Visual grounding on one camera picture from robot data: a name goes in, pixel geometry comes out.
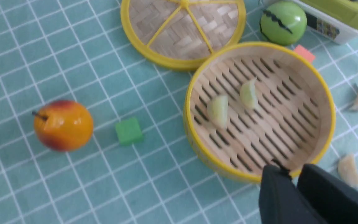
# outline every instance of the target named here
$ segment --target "yellow rim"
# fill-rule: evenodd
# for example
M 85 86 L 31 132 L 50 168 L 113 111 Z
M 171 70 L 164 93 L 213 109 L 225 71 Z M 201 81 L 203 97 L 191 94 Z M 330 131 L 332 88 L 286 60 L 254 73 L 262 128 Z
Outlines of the yellow rim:
M 148 44 L 143 44 L 142 41 L 139 39 L 139 37 L 135 34 L 135 31 L 132 29 L 131 21 L 129 19 L 129 4 L 131 0 L 122 0 L 121 3 L 121 22 L 122 22 L 122 28 L 124 29 L 124 32 L 126 36 L 128 37 L 129 42 L 133 45 L 133 47 L 138 50 L 145 58 L 149 59 L 150 61 L 154 62 L 157 65 L 160 65 L 165 68 L 173 69 L 173 70 L 179 70 L 179 71 L 186 71 L 186 70 L 195 70 L 197 69 L 207 58 L 200 58 L 195 60 L 180 60 L 180 59 L 174 59 L 165 57 L 163 55 L 160 55 L 156 53 L 155 51 L 152 51 L 149 46 L 157 37 L 157 35 L 163 30 L 164 26 L 173 18 L 173 16 L 183 7 L 180 5 L 180 0 L 167 0 L 170 2 L 174 2 L 178 4 L 178 8 L 171 14 L 170 17 L 168 17 L 167 20 L 162 24 L 162 26 L 158 29 L 154 37 L 149 41 Z M 246 26 L 246 6 L 244 4 L 243 0 L 233 0 L 233 1 L 199 1 L 199 2 L 191 2 L 189 5 L 194 4 L 220 4 L 220 3 L 236 3 L 238 8 L 238 20 L 237 20 L 237 27 L 234 31 L 232 38 L 230 38 L 229 42 L 225 45 L 230 46 L 233 44 L 238 43 L 240 41 L 241 35 L 244 32 L 245 26 Z M 201 29 L 200 25 L 195 20 L 195 17 L 193 13 L 189 10 L 189 7 L 184 8 L 190 15 L 190 17 L 193 19 L 197 29 L 199 30 L 201 36 L 203 37 L 204 41 L 206 42 L 211 55 L 214 54 L 214 51 L 212 50 L 212 47 L 210 46 L 209 42 L 206 41 L 207 38 Z
M 313 67 L 313 65 L 311 65 L 307 60 L 305 60 L 303 57 L 301 57 L 300 55 L 298 55 L 297 53 L 276 45 L 276 44 L 271 44 L 271 43 L 267 43 L 267 42 L 246 42 L 246 43 L 241 43 L 241 44 L 236 44 L 230 47 L 226 47 L 225 49 L 217 52 L 216 54 L 214 54 L 213 56 L 211 56 L 210 58 L 208 58 L 200 67 L 199 69 L 195 72 L 192 80 L 190 81 L 189 87 L 187 89 L 186 92 L 186 102 L 185 102 L 185 108 L 186 108 L 186 122 L 187 122 L 187 126 L 189 127 L 189 135 L 191 135 L 193 137 L 194 142 L 197 144 L 197 146 L 199 147 L 199 149 L 205 154 L 205 156 L 211 161 L 213 162 L 216 166 L 221 167 L 224 171 L 229 172 L 233 175 L 235 175 L 236 177 L 240 178 L 240 179 L 247 179 L 249 181 L 253 181 L 253 182 L 260 182 L 261 181 L 261 177 L 257 176 L 257 175 L 252 175 L 252 174 L 247 174 L 247 173 L 243 173 L 240 172 L 239 170 L 233 169 L 232 167 L 222 163 L 219 159 L 217 159 L 215 156 L 213 156 L 213 154 L 211 154 L 209 152 L 209 150 L 203 145 L 201 139 L 199 138 L 199 136 L 196 133 L 196 130 L 194 128 L 193 122 L 190 121 L 190 98 L 191 98 L 191 93 L 193 90 L 193 86 L 195 84 L 195 82 L 197 81 L 198 76 L 200 75 L 200 73 L 213 61 L 215 60 L 217 57 L 219 57 L 220 55 L 223 55 L 225 53 L 227 53 L 228 51 L 231 51 L 233 49 L 236 48 L 240 48 L 240 47 L 252 47 L 252 46 L 262 46 L 262 47 L 271 47 L 274 48 L 276 50 L 280 50 L 283 51 L 285 53 L 288 53 L 292 56 L 294 56 L 295 58 L 299 59 L 300 61 L 302 61 L 309 69 L 311 69 L 313 71 L 313 73 L 316 75 L 316 77 L 318 78 L 318 80 L 320 81 L 320 83 L 322 84 L 325 93 L 328 96 L 328 101 L 329 101 L 329 105 L 331 108 L 331 129 L 330 132 L 328 134 L 328 138 L 327 141 L 324 144 L 323 149 L 321 150 L 321 152 L 311 161 L 312 164 L 316 164 L 325 154 L 325 152 L 327 151 L 332 137 L 334 135 L 334 129 L 335 129 L 335 104 L 334 104 L 334 100 L 332 98 L 331 92 L 327 86 L 327 84 L 325 83 L 324 79 L 322 78 L 322 76 L 318 73 L 318 71 Z M 297 177 L 301 172 L 301 169 L 295 170 L 293 172 L 291 172 L 291 176 L 292 177 Z

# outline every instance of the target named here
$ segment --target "bamboo steamer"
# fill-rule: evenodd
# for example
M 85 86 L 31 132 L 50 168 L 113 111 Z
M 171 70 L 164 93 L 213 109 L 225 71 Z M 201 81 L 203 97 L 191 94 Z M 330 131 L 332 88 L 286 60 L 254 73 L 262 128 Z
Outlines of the bamboo steamer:
M 258 110 L 241 104 L 241 85 L 257 78 Z M 206 104 L 216 95 L 229 99 L 226 129 L 209 121 Z M 287 48 L 248 42 L 210 57 L 196 71 L 186 93 L 183 120 L 199 158 L 219 174 L 260 182 L 273 158 L 300 174 L 317 163 L 332 140 L 335 106 L 317 70 Z

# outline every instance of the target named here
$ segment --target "toy apple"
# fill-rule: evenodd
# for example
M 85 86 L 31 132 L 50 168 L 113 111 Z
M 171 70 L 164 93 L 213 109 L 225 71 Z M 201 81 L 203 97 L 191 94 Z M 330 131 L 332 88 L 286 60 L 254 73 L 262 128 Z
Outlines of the toy apple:
M 33 115 L 38 139 L 56 151 L 73 151 L 84 146 L 94 131 L 91 114 L 74 101 L 52 102 Z

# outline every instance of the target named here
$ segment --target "bamboo steamer lid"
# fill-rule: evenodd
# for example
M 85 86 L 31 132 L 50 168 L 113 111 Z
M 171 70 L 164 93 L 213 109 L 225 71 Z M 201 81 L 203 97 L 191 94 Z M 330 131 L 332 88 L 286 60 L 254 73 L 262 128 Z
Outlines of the bamboo steamer lid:
M 144 57 L 173 70 L 195 70 L 236 44 L 246 25 L 243 0 L 123 0 L 122 27 Z

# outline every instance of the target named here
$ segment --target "woven bamboo lid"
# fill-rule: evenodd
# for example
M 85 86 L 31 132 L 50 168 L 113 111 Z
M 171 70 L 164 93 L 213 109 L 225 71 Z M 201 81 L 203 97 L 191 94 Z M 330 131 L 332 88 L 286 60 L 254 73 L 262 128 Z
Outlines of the woven bamboo lid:
M 254 78 L 259 108 L 249 110 L 239 92 Z M 217 95 L 228 96 L 225 129 L 207 115 Z M 262 42 L 231 46 L 209 58 L 190 82 L 185 112 L 198 154 L 236 180 L 260 181 L 272 159 L 299 174 L 303 164 L 321 159 L 335 127 L 333 99 L 318 72 L 296 53 Z
M 166 68 L 194 70 L 240 40 L 246 9 L 243 0 L 123 0 L 121 21 L 144 57 Z

